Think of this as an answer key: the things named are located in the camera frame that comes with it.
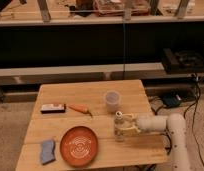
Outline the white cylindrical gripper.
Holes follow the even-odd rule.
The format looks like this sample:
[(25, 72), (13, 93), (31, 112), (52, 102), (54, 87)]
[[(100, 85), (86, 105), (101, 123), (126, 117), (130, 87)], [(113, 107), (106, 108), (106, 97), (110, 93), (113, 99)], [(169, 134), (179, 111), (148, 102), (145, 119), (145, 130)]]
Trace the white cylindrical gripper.
[(135, 136), (142, 132), (163, 132), (167, 127), (167, 116), (136, 116), (135, 114), (124, 114), (126, 121), (133, 122), (137, 129), (116, 129), (117, 134), (124, 136)]

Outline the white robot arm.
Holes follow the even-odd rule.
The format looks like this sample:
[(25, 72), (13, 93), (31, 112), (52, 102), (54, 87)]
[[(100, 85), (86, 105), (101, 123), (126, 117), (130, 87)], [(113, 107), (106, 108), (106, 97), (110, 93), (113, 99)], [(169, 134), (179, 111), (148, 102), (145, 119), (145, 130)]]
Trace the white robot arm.
[(139, 116), (117, 111), (114, 116), (114, 134), (122, 141), (125, 135), (167, 132), (171, 138), (172, 171), (192, 171), (186, 146), (186, 121), (180, 114), (168, 116)]

